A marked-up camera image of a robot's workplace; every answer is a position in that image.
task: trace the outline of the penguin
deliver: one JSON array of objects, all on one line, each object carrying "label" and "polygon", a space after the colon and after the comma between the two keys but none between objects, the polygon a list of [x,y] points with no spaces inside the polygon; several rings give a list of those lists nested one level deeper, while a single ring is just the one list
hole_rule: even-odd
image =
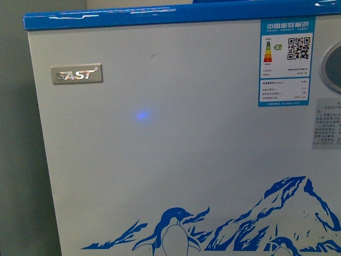
[{"label": "penguin", "polygon": [[296,249],[292,241],[286,237],[279,236],[279,237],[276,237],[271,242],[279,246],[279,248],[275,251],[273,256],[280,256],[280,255],[302,256],[301,254],[298,253],[298,250]]},{"label": "penguin", "polygon": [[[175,207],[168,209],[161,216],[161,220],[156,225],[154,233],[151,236],[138,241],[132,250],[134,251],[146,244],[152,246],[153,256],[155,250],[160,247],[163,248],[164,253],[167,256],[174,255],[174,250],[177,251],[176,255],[178,256],[187,256],[189,246],[200,250],[199,243],[195,239],[189,237],[187,232],[181,227],[181,221],[189,216],[193,216],[193,214],[188,213],[183,208]],[[171,248],[175,242],[177,243],[178,249]]]}]

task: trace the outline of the chest freezer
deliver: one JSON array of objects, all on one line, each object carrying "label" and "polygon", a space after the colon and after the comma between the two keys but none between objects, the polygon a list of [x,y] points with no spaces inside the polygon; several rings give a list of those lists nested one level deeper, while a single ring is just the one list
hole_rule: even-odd
[{"label": "chest freezer", "polygon": [[341,255],[341,1],[24,24],[63,256]]}]

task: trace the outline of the blue freezer lid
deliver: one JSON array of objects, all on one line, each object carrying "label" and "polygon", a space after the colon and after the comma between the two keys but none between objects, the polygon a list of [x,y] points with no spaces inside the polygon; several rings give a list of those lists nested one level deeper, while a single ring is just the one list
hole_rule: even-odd
[{"label": "blue freezer lid", "polygon": [[245,0],[124,9],[27,13],[26,30],[251,20],[341,13],[341,0]]}]

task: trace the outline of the brand nameplate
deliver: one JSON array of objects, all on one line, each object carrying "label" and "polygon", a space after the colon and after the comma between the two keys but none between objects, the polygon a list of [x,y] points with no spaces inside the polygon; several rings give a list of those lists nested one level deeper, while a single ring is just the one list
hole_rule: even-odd
[{"label": "brand nameplate", "polygon": [[102,83],[102,65],[86,64],[76,66],[52,66],[53,84]]}]

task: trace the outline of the qr code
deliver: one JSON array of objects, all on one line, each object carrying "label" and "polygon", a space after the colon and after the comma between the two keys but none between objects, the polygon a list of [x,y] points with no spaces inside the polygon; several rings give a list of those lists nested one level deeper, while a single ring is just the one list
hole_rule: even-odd
[{"label": "qr code", "polygon": [[310,37],[295,37],[288,40],[288,60],[308,60],[310,57]]}]

